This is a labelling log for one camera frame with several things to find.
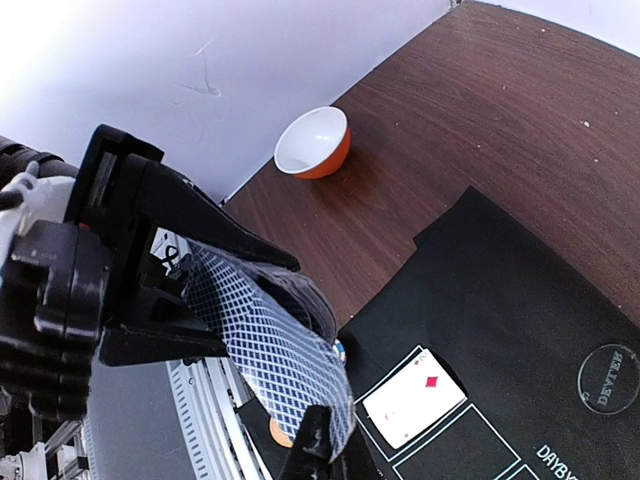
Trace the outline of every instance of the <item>white playing card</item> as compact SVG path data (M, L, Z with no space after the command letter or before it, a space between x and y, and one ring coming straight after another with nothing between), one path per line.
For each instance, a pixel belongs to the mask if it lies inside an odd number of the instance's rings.
M465 400L431 352L423 350L362 404L387 443L398 449Z

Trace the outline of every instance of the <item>circle logo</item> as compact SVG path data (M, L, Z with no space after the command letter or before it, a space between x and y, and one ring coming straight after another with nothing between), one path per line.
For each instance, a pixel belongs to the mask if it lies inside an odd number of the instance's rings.
M595 349L578 372L578 393L592 412L615 415L626 410L640 393L638 356L616 343Z

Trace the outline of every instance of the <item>wooden table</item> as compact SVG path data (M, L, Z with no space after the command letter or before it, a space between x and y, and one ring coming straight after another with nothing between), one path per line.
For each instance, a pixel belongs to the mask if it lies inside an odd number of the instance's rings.
M640 59L464 3L336 105L353 128L341 171L270 163L227 210L297 255L342 323L473 185L640 324Z

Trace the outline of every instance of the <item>orange bowl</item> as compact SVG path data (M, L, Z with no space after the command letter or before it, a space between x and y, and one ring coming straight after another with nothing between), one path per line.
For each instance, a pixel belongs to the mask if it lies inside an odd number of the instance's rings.
M274 161L283 173L316 180L337 172L350 147L347 116L336 107L320 107L287 127L276 145Z

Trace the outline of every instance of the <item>white wall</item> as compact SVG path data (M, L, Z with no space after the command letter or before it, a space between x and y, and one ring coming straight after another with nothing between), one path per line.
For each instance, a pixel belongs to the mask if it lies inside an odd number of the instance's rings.
M640 56L640 0L482 0L572 28Z
M214 198L298 114L344 93L449 0L0 0L0 135L78 164L99 123Z

